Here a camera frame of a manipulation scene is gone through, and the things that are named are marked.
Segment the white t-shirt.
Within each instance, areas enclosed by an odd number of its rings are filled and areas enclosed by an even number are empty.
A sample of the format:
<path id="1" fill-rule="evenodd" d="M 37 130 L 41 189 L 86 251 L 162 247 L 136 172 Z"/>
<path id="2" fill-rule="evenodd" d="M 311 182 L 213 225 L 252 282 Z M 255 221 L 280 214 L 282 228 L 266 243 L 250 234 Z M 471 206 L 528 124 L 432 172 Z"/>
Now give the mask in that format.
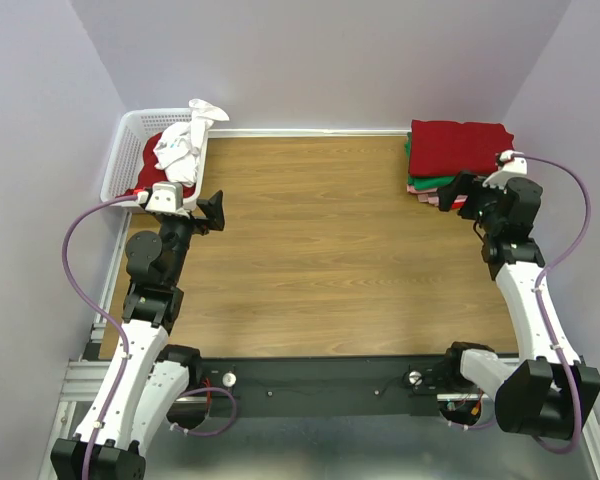
<path id="1" fill-rule="evenodd" d="M 215 122 L 229 121 L 229 115 L 202 99 L 189 101 L 190 119 L 176 122 L 166 128 L 153 153 L 156 168 L 162 170 L 169 182 L 192 187 L 198 179 L 204 139 Z"/>

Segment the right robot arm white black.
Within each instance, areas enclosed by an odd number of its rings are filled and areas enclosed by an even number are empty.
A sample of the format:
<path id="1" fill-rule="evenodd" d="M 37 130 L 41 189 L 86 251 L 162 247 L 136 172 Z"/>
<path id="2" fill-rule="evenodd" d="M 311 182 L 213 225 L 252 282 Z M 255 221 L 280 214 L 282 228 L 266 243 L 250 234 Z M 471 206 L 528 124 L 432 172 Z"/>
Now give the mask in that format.
<path id="1" fill-rule="evenodd" d="M 541 186 L 519 175 L 497 184 L 462 172 L 438 196 L 442 211 L 463 196 L 459 216 L 483 230 L 482 259 L 507 305 L 519 354 L 511 366 L 487 346 L 454 342 L 439 370 L 442 384 L 484 392 L 505 432 L 575 441 L 600 393 L 600 374 L 570 346 L 552 305 L 531 236 Z"/>

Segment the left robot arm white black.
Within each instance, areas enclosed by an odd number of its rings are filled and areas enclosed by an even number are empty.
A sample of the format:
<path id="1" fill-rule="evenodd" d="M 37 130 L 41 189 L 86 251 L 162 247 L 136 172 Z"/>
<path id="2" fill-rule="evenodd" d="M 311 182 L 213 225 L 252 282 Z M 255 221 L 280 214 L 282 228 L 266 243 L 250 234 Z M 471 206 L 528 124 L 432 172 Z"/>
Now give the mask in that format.
<path id="1" fill-rule="evenodd" d="M 234 421 L 234 395 L 209 383 L 200 353 L 167 340 L 184 293 L 178 288 L 194 235 L 225 227 L 223 193 L 196 201 L 201 215 L 185 206 L 180 186 L 159 182 L 92 207 L 130 202 L 160 223 L 127 243 L 130 285 L 123 318 L 114 325 L 118 343 L 91 407 L 75 433 L 55 441 L 50 460 L 59 479 L 142 479 L 146 452 L 162 420 L 176 401 L 198 397 L 205 408 L 213 395 L 225 396 Z"/>

